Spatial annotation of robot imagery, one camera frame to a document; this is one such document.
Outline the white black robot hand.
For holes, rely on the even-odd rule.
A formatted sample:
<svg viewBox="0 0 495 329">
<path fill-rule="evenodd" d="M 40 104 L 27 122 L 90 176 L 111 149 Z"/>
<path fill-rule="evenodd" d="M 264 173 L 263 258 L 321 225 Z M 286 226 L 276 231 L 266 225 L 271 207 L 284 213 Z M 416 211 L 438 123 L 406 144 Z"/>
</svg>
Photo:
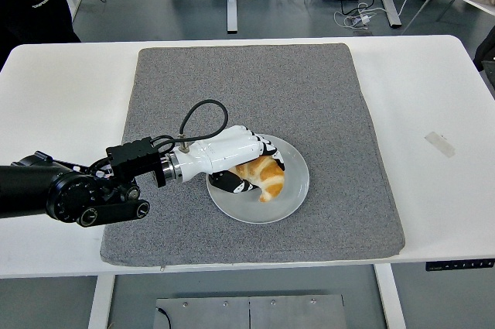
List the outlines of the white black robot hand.
<svg viewBox="0 0 495 329">
<path fill-rule="evenodd" d="M 200 173 L 210 185 L 232 194 L 261 190 L 260 202 L 275 199 L 285 185 L 285 163 L 274 143 L 243 125 L 201 139 L 187 153 L 170 154 L 178 180 L 186 182 Z"/>
</svg>

